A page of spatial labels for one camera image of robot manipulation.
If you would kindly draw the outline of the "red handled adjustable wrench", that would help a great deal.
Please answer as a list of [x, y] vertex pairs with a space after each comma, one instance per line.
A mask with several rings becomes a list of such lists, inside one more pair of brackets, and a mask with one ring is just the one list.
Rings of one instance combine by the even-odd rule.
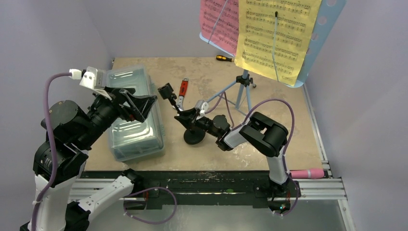
[[183, 109], [183, 100], [184, 100], [184, 97], [185, 97], [186, 92], [187, 92], [188, 82], [189, 82], [189, 79], [187, 77], [183, 78], [183, 80], [181, 82], [179, 94], [178, 94], [178, 99], [177, 99], [177, 102], [176, 102], [176, 108], [178, 108], [181, 111], [184, 110]]

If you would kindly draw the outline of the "black microphone stand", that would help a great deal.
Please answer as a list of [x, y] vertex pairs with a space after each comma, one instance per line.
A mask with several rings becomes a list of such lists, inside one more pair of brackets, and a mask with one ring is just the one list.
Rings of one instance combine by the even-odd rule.
[[[169, 83], [166, 83], [162, 87], [159, 87], [158, 92], [164, 100], [169, 100], [170, 104], [175, 108], [177, 113], [181, 111], [178, 108], [176, 108], [177, 96]], [[202, 130], [188, 130], [188, 128], [185, 129], [186, 130], [184, 132], [183, 138], [184, 141], [189, 145], [198, 144], [205, 137], [205, 132]]]

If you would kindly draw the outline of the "pink sheet music page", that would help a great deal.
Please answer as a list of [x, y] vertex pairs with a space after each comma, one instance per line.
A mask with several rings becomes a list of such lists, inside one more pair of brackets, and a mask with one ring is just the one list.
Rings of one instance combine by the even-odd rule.
[[231, 55], [236, 55], [239, 36], [237, 0], [200, 1], [200, 38]]

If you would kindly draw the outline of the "yellow sheet music page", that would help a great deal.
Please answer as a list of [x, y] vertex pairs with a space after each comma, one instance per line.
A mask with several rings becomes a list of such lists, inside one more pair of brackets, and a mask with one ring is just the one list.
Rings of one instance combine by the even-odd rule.
[[319, 0], [241, 0], [235, 65], [293, 87], [306, 58]]

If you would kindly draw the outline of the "blue perforated music stand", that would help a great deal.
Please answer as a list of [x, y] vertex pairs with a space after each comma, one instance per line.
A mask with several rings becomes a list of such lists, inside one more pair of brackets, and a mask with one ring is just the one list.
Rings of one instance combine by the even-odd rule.
[[203, 0], [200, 38], [256, 73], [303, 86], [344, 0]]

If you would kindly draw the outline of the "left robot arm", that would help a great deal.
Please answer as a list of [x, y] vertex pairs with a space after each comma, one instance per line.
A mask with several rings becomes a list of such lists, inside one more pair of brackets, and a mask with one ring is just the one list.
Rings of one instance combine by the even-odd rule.
[[33, 214], [20, 230], [85, 231], [119, 198], [142, 194], [145, 188], [142, 176], [127, 169], [108, 187], [78, 202], [69, 201], [72, 186], [94, 142], [118, 118], [144, 122], [157, 100], [155, 95], [136, 96], [130, 88], [106, 91], [107, 96], [95, 96], [88, 112], [71, 100], [46, 107], [49, 117], [41, 125], [47, 138], [37, 149], [33, 163], [36, 182]]

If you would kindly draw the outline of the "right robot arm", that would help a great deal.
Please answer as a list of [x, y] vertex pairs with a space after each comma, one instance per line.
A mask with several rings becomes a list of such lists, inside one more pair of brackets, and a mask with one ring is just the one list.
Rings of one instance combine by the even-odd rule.
[[223, 151], [231, 151], [240, 144], [249, 143], [267, 158], [269, 187], [274, 195], [281, 196], [289, 189], [289, 174], [283, 161], [283, 149], [288, 143], [287, 128], [275, 120], [254, 112], [247, 123], [232, 129], [225, 115], [210, 119], [200, 115], [196, 108], [180, 111], [174, 117], [186, 130], [187, 144], [200, 143], [206, 134], [216, 138]]

